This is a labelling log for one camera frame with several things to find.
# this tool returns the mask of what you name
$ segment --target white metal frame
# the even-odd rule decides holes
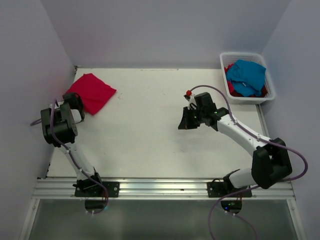
[[[260,105],[257,112],[265,136],[269,136],[265,118]],[[20,240],[28,240],[36,218],[41,199],[71,200],[75,198],[76,178],[46,178],[38,179],[32,195],[29,210],[20,235]],[[103,178],[103,181],[120,182],[119,197],[116,200],[217,200],[208,198],[207,178],[185,179],[152,179],[152,178]],[[269,189],[254,189],[252,197],[246,201],[255,200],[286,200],[292,218],[294,229],[299,240],[305,240],[306,234],[296,206],[295,195],[291,182],[281,182]]]

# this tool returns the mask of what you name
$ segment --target white basket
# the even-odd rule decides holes
[[[268,93],[265,95],[265,97],[236,97],[230,94],[224,67],[227,68],[228,65],[234,64],[239,59],[249,61],[249,62],[255,62],[266,68],[265,76],[264,76],[264,85]],[[220,54],[220,62],[221,62],[221,69],[222,69],[222,74],[224,79],[225,90],[226,90],[226,97],[230,102],[230,104],[261,104],[265,101],[270,101],[275,99],[276,97],[275,89],[274,89],[271,77],[269,75],[265,60],[261,55],[257,53],[248,53],[248,52],[223,52]]]

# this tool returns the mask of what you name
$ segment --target white table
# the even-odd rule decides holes
[[[227,136],[202,125],[178,130],[186,90],[200,84],[224,92],[221,69],[106,69],[79,68],[75,80],[93,73],[117,89],[95,116],[77,124],[76,142],[101,177],[217,178],[251,166],[252,158]],[[226,104],[209,92],[218,108]],[[233,114],[262,133],[255,105],[231,105]],[[75,177],[64,155],[55,149],[48,177]]]

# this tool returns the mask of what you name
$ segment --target blue cloth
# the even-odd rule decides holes
[[[234,90],[249,97],[261,96],[265,84],[266,68],[252,61],[238,60],[226,72],[226,79],[231,82]]]

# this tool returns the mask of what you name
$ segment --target cable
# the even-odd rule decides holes
[[[100,186],[100,187],[103,189],[103,193],[104,193],[104,197],[105,197],[104,206],[103,206],[102,209],[99,209],[98,211],[94,211],[94,210],[92,211],[93,214],[99,214],[99,213],[101,213],[101,212],[106,208],[106,206],[107,206],[107,204],[108,204],[108,201],[109,201],[109,198],[108,198],[108,190],[107,190],[107,188],[106,188],[105,186],[103,186],[100,182],[92,179],[92,178],[89,176],[89,174],[87,174],[85,171],[83,171],[83,170],[81,169],[81,167],[80,167],[80,166],[78,165],[78,163],[76,162],[74,156],[72,155],[71,151],[69,150],[69,147],[68,147],[67,145],[65,145],[62,141],[60,141],[60,140],[57,138],[57,136],[56,136],[56,134],[55,134],[55,132],[54,132],[55,103],[57,103],[57,100],[56,100],[56,99],[54,99],[54,102],[52,103],[51,113],[50,113],[50,131],[51,131],[51,133],[52,133],[52,137],[53,137],[53,139],[54,139],[57,143],[59,143],[61,146],[63,146],[63,147],[65,148],[66,152],[69,154],[69,156],[70,156],[73,164],[75,165],[75,167],[76,167],[77,169],[79,169],[79,171],[80,171],[83,175],[85,175],[90,181],[92,181],[94,184]]]
[[[33,121],[32,123],[30,123],[30,126],[32,127],[32,126],[40,124],[40,123],[41,123],[41,118],[39,118],[39,119]]]
[[[214,86],[210,86],[210,85],[197,85],[195,87],[193,87],[190,91],[192,92],[193,90],[197,89],[197,88],[201,88],[201,87],[204,87],[204,88],[210,88],[210,89],[213,89],[213,90],[216,90],[218,93],[221,94],[221,96],[223,97],[225,103],[226,103],[226,106],[228,108],[228,111],[229,111],[229,115],[230,115],[230,118],[231,120],[233,121],[233,123],[235,125],[237,125],[240,129],[242,129],[245,133],[249,134],[251,137],[263,142],[263,143],[266,143],[266,144],[270,144],[270,145],[273,145],[273,146],[276,146],[278,148],[282,148],[282,149],[285,149],[287,151],[290,151],[296,155],[298,155],[303,163],[304,163],[304,170],[297,176],[294,176],[294,177],[290,177],[290,178],[287,178],[287,179],[283,179],[281,182],[288,182],[288,181],[293,181],[293,180],[297,180],[299,178],[301,178],[303,175],[306,174],[306,172],[308,171],[308,162],[306,160],[306,158],[298,151],[294,150],[293,148],[290,148],[290,147],[287,147],[287,146],[284,146],[284,145],[281,145],[281,144],[278,144],[278,143],[274,143],[274,142],[271,142],[271,141],[268,141],[268,140],[264,140],[262,138],[259,138],[258,136],[256,136],[255,134],[253,134],[252,132],[250,132],[249,130],[247,130],[244,126],[242,126],[240,123],[238,123],[236,121],[236,119],[234,118],[234,116],[232,115],[232,112],[231,112],[231,108],[230,108],[230,104],[228,102],[228,99],[226,98],[226,96],[224,95],[224,93],[219,90],[218,88],[214,87]],[[215,240],[215,236],[214,236],[214,233],[211,229],[211,215],[212,215],[212,212],[214,210],[214,208],[221,202],[222,199],[225,199],[225,198],[228,198],[228,197],[231,197],[231,196],[234,196],[234,195],[238,195],[238,194],[242,194],[244,192],[247,192],[247,191],[251,191],[253,189],[257,189],[259,188],[259,186],[255,186],[255,187],[251,187],[251,188],[247,188],[247,189],[244,189],[244,190],[240,190],[240,191],[236,191],[236,192],[233,192],[233,193],[230,193],[230,194],[227,194],[223,197],[220,197],[216,202],[215,204],[211,207],[210,211],[209,211],[209,215],[208,215],[208,228],[209,228],[209,232],[210,232],[210,235],[212,237],[213,240]],[[249,223],[245,218],[243,218],[242,216],[240,215],[236,215],[238,218],[242,219],[243,221],[245,221],[247,224],[250,225],[250,227],[253,229],[253,232],[254,232],[254,235],[255,235],[255,239],[259,239],[259,236],[258,236],[258,233],[255,229],[255,227]]]

